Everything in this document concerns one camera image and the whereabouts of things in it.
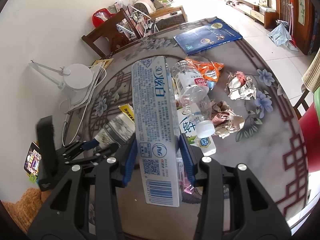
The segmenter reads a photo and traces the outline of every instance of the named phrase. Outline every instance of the crumpled foil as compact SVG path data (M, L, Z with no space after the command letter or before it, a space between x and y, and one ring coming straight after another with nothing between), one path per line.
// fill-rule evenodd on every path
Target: crumpled foil
M251 97L256 99L256 90L251 77L244 76L241 71L229 74L225 92L232 100L250 100Z
M215 103L211 101L211 119L215 128L214 135L225 138L230 133L240 131L244 126L244 118L236 115L225 101Z

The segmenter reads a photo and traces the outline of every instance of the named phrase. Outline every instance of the plastic water bottle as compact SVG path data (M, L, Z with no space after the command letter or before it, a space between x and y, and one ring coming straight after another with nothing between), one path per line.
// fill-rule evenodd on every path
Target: plastic water bottle
M178 95L181 99L184 95L189 94L193 87L202 87L206 93L209 88L206 80L198 71L196 66L186 60L176 63L171 70L172 77L177 85Z
M214 134L211 121L211 101L204 86L194 86L180 98L189 120L196 125L198 138L207 138Z

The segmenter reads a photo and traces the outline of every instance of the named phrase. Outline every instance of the blue book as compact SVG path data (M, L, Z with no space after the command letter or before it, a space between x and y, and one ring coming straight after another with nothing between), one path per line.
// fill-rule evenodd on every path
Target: blue book
M241 38L242 36L236 30L219 18L216 18L208 25L174 36L174 39L187 55Z

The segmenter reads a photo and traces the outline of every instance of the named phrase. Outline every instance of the cardboard box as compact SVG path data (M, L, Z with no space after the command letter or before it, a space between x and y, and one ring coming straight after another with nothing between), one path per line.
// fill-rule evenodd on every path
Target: cardboard box
M164 57L133 64L132 97L146 202L178 207L184 171L172 78Z

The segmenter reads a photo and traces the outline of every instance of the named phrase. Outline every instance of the round table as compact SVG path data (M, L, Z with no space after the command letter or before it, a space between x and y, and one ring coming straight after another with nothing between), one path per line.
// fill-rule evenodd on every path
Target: round table
M95 100L88 107L79 136L83 140L92 139L105 122L120 112L119 105L132 105L131 65L135 61L164 55L169 67L172 67L186 57L173 37L209 24L212 20L204 19L160 31L111 55L114 60L107 68L106 79L95 91ZM245 119L241 131L224 139L214 137L217 152L212 157L226 166L235 167L238 163L245 163L288 220L306 204L308 167L299 123L281 85L266 62L244 39L191 57L225 64L209 97L215 102L226 101L236 114ZM254 99L230 100L224 89L228 73L236 71L243 71L252 77L258 90L257 98L269 98L270 101L264 100L261 107ZM178 208L146 204L140 170L135 170L127 188L117 189L123 231L131 235L132 239L192 239L200 201L190 197L185 197ZM94 198L91 202L90 210L94 211ZM224 207L224 230L228 230L228 198L225 199ZM94 223L94 212L91 212L90 221Z

